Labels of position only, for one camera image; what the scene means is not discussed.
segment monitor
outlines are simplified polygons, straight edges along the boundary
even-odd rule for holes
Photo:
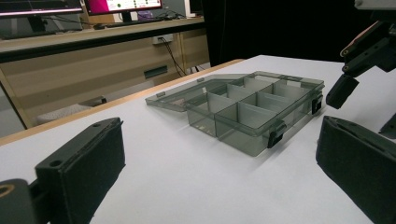
[[[88,15],[120,13],[122,21],[132,21],[131,12],[163,8],[163,0],[85,0]]]
[[[27,18],[33,32],[46,31],[41,16],[82,12],[79,0],[0,0],[0,19]]]

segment clear plastic box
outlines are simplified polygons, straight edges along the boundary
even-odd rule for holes
[[[183,85],[146,101],[187,111],[190,126],[250,156],[273,147],[284,132],[321,108],[321,80],[266,72],[227,76],[207,77],[198,85]]]

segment table surface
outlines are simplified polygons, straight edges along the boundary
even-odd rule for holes
[[[342,66],[261,55],[203,76],[265,71],[310,77],[324,80],[326,95]],[[190,127],[186,113],[146,105],[151,91],[2,145],[0,180],[32,182],[34,167],[51,152],[96,121],[120,117],[126,166],[92,223],[372,223],[323,173],[315,154],[324,115],[379,131],[396,112],[395,73],[369,70],[341,109],[324,106],[294,136],[257,157]]]

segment black curtain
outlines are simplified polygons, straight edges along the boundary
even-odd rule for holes
[[[259,54],[342,62],[340,51],[373,24],[353,0],[203,0],[212,65]]]

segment keyboard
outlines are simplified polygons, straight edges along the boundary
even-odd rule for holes
[[[145,23],[151,23],[151,22],[156,22],[156,21],[163,21],[163,20],[162,19],[149,19],[149,20],[145,20],[145,21],[123,21],[123,22],[106,24],[106,28],[138,25],[138,24],[145,24]]]

